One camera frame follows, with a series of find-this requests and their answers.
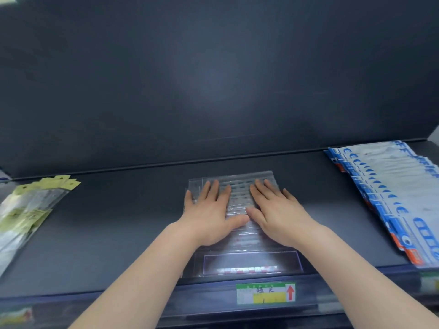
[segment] hand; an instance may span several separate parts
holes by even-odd
[[[215,180],[210,187],[206,182],[196,204],[192,203],[192,194],[188,190],[184,198],[184,213],[177,224],[194,233],[198,246],[210,246],[225,238],[233,229],[247,224],[247,215],[236,215],[225,219],[231,187],[218,196],[220,183]]]
[[[264,184],[256,179],[250,193],[261,210],[246,208],[247,214],[274,241],[296,249],[301,248],[313,229],[320,226],[288,190],[282,193],[268,180]]]

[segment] blue and white package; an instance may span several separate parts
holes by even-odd
[[[401,141],[328,148],[420,268],[439,267],[439,168]]]

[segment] shelf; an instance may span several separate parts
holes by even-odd
[[[435,144],[411,145],[439,162]],[[312,217],[372,265],[408,263],[350,178],[319,151],[75,175],[82,184],[57,205],[10,265],[0,279],[0,298],[104,290],[180,217],[188,179],[264,170],[272,170]],[[11,182],[2,188],[3,197],[13,187]]]

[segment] red arrow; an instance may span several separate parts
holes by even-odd
[[[290,285],[287,290],[288,300],[293,300],[294,288]]]

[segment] right hand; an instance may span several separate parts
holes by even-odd
[[[274,241],[288,247],[301,248],[315,228],[321,226],[288,190],[281,192],[268,180],[264,183],[256,179],[250,185],[250,193],[261,210],[246,208],[247,214]]]

